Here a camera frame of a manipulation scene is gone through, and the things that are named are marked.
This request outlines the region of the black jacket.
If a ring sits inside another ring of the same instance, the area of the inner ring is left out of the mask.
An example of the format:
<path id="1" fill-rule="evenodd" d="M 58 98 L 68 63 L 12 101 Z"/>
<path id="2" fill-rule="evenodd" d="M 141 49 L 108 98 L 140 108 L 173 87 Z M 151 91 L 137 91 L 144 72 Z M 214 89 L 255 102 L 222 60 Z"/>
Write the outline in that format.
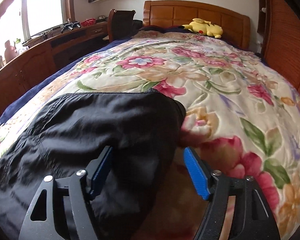
<path id="1" fill-rule="evenodd" d="M 45 176 L 70 176 L 111 146 L 111 170 L 91 205 L 102 239 L 130 239 L 153 208 L 185 113 L 156 90 L 64 94 L 48 102 L 0 158 L 1 230 L 17 239 Z"/>

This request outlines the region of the floral quilt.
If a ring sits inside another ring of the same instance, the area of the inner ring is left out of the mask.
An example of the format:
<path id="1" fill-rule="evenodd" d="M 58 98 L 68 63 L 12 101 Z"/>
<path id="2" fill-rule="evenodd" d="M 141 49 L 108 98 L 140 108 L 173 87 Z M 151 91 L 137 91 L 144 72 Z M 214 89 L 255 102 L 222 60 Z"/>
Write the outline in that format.
<path id="1" fill-rule="evenodd" d="M 191 33 L 141 31 L 66 66 L 0 118 L 0 225 L 16 239 L 44 170 L 66 175 L 88 159 L 81 142 L 27 152 L 20 135 L 64 96 L 157 90 L 186 111 L 182 143 L 228 175 L 254 176 L 282 239 L 300 228 L 300 95 L 249 51 Z"/>

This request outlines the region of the navy blue blanket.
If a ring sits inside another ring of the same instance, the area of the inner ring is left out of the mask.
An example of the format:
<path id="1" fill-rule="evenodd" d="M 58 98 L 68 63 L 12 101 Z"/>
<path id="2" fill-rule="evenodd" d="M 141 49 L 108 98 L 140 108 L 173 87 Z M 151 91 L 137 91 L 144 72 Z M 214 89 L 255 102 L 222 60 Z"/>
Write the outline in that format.
<path id="1" fill-rule="evenodd" d="M 106 42 L 105 41 L 106 45 L 103 46 L 102 48 L 100 48 L 96 51 L 93 51 L 93 52 L 91 52 L 91 53 L 75 60 L 74 62 L 68 64 L 67 66 L 65 66 L 62 69 L 60 69 L 59 71 L 57 71 L 55 74 L 52 74 L 50 77 L 46 78 L 40 84 L 38 84 L 38 85 L 34 86 L 33 88 L 31 88 L 29 91 L 27 91 L 24 95 L 22 95 L 20 98 L 18 98 L 13 103 L 11 103 L 4 110 L 4 112 L 0 116 L 0 125 L 6 123 L 12 116 L 15 115 L 15 113 L 17 113 L 17 111 L 19 111 L 19 109 L 21 109 L 21 107 L 23 107 L 27 102 L 29 102 L 41 89 L 43 89 L 45 86 L 47 86 L 49 83 L 51 83 L 54 79 L 56 79 L 60 75 L 62 75 L 65 72 L 69 71 L 77 62 L 82 60 L 84 57 L 87 57 L 87 56 L 89 56 L 93 53 L 99 53 L 99 52 L 108 50 L 110 48 L 118 46 L 119 44 L 122 44 L 123 42 L 128 41 L 129 39 L 131 39 L 130 35 L 123 38 L 123 39 L 121 39 L 121 40 L 116 40 L 116 41 L 113 41 L 113 42 Z"/>

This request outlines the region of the wooden desk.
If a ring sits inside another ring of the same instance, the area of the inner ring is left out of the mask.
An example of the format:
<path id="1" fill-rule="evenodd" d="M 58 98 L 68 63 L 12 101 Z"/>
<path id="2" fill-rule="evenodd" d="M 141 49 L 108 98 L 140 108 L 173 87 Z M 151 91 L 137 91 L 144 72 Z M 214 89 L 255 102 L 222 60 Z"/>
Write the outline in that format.
<path id="1" fill-rule="evenodd" d="M 47 39 L 0 70 L 0 116 L 15 100 L 46 78 L 106 45 L 107 23 L 72 30 Z"/>

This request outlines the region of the wooden louvered wardrobe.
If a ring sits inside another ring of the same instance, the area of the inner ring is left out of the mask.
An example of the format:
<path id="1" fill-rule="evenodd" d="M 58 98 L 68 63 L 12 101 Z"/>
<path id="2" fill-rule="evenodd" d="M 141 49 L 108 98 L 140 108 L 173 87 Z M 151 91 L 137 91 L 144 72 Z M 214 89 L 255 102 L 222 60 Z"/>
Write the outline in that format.
<path id="1" fill-rule="evenodd" d="M 259 0 L 261 55 L 300 94 L 300 20 L 284 0 Z"/>

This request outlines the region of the wooden headboard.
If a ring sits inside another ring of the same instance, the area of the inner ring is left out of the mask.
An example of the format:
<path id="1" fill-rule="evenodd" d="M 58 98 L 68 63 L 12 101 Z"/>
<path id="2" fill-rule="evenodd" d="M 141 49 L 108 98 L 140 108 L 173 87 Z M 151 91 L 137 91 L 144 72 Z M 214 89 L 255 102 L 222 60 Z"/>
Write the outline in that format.
<path id="1" fill-rule="evenodd" d="M 243 49 L 250 45 L 250 18 L 232 10 L 207 3 L 158 0 L 145 1 L 143 25 L 162 28 L 189 24 L 194 18 L 210 21 L 223 28 L 222 38 Z"/>

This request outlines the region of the black device on desk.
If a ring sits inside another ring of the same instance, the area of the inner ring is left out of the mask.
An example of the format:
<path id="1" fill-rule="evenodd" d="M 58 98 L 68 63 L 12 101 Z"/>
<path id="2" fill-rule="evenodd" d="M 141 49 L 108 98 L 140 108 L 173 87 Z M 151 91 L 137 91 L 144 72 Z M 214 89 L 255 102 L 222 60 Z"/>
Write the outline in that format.
<path id="1" fill-rule="evenodd" d="M 72 31 L 74 28 L 81 28 L 81 24 L 77 21 L 75 22 L 66 22 L 61 25 L 61 34 L 66 30 Z"/>

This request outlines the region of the yellow Pikachu plush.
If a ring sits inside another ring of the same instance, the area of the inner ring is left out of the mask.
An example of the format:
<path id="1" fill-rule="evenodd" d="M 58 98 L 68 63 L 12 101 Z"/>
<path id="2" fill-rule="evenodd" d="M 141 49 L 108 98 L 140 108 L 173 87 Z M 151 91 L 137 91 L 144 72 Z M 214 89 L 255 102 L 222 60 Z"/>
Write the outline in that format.
<path id="1" fill-rule="evenodd" d="M 210 21 L 202 20 L 201 18 L 194 18 L 191 23 L 180 26 L 181 29 L 187 29 L 195 34 L 205 35 L 214 38 L 221 38 L 223 29 L 217 24 Z"/>

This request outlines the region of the red basket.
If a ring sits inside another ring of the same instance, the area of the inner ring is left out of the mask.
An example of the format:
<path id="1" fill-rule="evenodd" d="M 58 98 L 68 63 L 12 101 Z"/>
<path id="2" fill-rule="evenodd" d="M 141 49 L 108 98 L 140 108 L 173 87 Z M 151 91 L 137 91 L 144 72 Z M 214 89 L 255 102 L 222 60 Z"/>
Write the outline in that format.
<path id="1" fill-rule="evenodd" d="M 95 25 L 95 24 L 96 24 L 96 19 L 95 18 L 90 18 L 90 19 L 87 19 L 85 21 L 80 22 L 80 25 L 82 27 L 89 27 L 89 26 L 92 26 L 92 25 Z"/>

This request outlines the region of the dark wooden chair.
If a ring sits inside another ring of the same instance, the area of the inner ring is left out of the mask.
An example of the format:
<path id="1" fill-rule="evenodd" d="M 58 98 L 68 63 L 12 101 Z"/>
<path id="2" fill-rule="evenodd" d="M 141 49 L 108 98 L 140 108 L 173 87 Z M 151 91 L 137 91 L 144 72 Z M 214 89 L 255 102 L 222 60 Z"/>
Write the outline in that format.
<path id="1" fill-rule="evenodd" d="M 121 40 L 130 35 L 133 30 L 134 15 L 135 10 L 111 9 L 107 22 L 109 42 Z"/>

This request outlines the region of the window with wooden frame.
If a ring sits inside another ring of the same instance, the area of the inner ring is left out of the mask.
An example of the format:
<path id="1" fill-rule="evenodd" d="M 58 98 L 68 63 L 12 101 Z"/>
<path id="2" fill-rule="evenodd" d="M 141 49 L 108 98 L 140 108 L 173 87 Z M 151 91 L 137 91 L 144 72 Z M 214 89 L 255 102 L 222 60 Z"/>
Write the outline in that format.
<path id="1" fill-rule="evenodd" d="M 0 0 L 0 60 L 10 62 L 27 42 L 75 20 L 74 0 Z"/>

